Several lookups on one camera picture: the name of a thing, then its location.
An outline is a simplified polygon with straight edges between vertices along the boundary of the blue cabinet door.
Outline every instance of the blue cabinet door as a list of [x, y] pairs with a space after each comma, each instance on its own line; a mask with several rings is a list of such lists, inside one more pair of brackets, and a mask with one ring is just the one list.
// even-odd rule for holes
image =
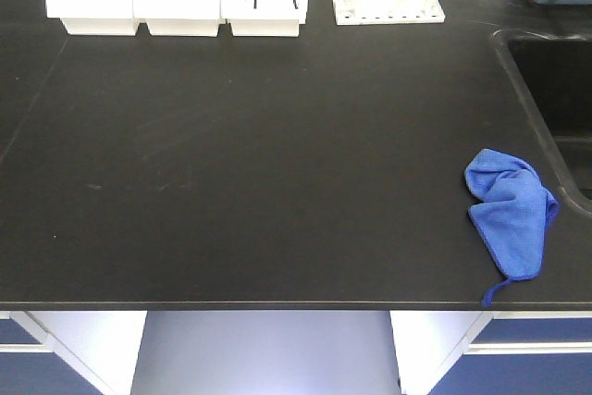
[[589, 395], [592, 353], [464, 355], [430, 395]]
[[494, 319], [474, 342], [592, 342], [592, 318]]
[[101, 395], [54, 353], [0, 353], [2, 395]]
[[39, 344], [39, 341], [12, 319], [0, 319], [0, 344]]

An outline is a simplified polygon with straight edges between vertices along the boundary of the black countertop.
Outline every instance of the black countertop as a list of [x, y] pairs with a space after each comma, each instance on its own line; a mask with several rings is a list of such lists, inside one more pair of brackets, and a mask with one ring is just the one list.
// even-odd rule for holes
[[541, 275], [494, 309], [592, 309], [574, 211], [490, 42], [592, 34], [592, 9], [440, 0], [444, 24], [298, 39], [68, 37], [0, 0], [0, 308], [480, 309], [501, 279], [466, 211], [489, 147], [563, 203]]

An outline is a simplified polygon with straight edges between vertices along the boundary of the scratch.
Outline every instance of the scratch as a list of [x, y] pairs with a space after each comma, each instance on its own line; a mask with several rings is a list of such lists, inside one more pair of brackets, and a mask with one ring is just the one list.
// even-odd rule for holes
[[31, 101], [29, 102], [29, 106], [27, 107], [27, 110], [25, 111], [24, 116], [22, 117], [22, 119], [18, 123], [14, 133], [12, 134], [12, 138], [10, 138], [10, 141], [8, 141], [6, 148], [4, 149], [2, 154], [0, 154], [0, 165], [4, 162], [6, 155], [8, 154], [8, 152], [10, 151], [12, 146], [14, 145], [15, 141], [17, 140], [17, 137], [20, 135], [20, 131], [22, 130], [22, 126], [25, 125], [25, 122], [29, 118], [29, 115], [31, 114], [32, 109], [37, 104], [37, 101], [39, 101], [39, 98], [41, 97], [41, 91], [45, 87], [45, 84], [49, 81], [49, 78], [51, 77], [51, 75], [54, 74], [54, 69], [56, 68], [57, 61], [58, 61], [59, 57], [62, 55], [62, 53], [64, 53], [64, 49], [66, 48], [66, 44], [68, 43], [68, 41], [69, 41], [69, 37], [67, 37], [66, 40], [64, 41], [64, 43], [62, 43], [62, 47], [59, 49], [59, 52], [57, 53], [57, 56], [55, 57], [54, 61], [52, 62], [51, 67], [47, 71], [47, 74], [43, 78], [41, 85], [37, 89], [37, 93], [33, 96]]
[[169, 185], [170, 185], [170, 182], [169, 182], [169, 183], [167, 183], [167, 184], [165, 184], [165, 185], [160, 185], [160, 186], [156, 187], [156, 189], [157, 189], [158, 191], [162, 191], [162, 190], [164, 190], [164, 189], [168, 188], [168, 186], [169, 186]]
[[569, 34], [567, 36], [561, 37], [562, 39], [566, 39], [568, 41], [586, 41], [587, 38], [581, 34]]
[[535, 36], [535, 37], [540, 37], [541, 39], [545, 39], [547, 41], [552, 40], [552, 36], [548, 35], [548, 34], [541, 34], [540, 32], [534, 32], [534, 31], [525, 31], [526, 34], [530, 34], [531, 36]]
[[484, 21], [481, 21], [481, 20], [469, 20], [469, 22], [480, 23], [481, 25], [491, 25], [492, 27], [500, 27], [500, 28], [503, 28], [501, 25], [499, 25], [499, 23], [484, 22]]

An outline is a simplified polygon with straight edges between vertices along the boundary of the black sink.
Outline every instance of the black sink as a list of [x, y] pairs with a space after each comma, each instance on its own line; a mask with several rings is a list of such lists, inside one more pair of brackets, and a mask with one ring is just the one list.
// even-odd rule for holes
[[592, 40], [516, 31], [494, 40], [563, 191], [592, 214]]

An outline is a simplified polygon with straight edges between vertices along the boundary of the blue microfiber towel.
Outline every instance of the blue microfiber towel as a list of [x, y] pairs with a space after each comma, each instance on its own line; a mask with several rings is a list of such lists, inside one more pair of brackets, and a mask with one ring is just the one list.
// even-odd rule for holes
[[541, 185], [535, 170], [509, 154], [482, 150], [464, 177], [471, 193], [483, 201], [473, 205], [469, 215], [499, 271], [507, 277], [486, 293], [481, 303], [489, 307], [497, 290], [538, 275], [545, 230], [559, 204]]

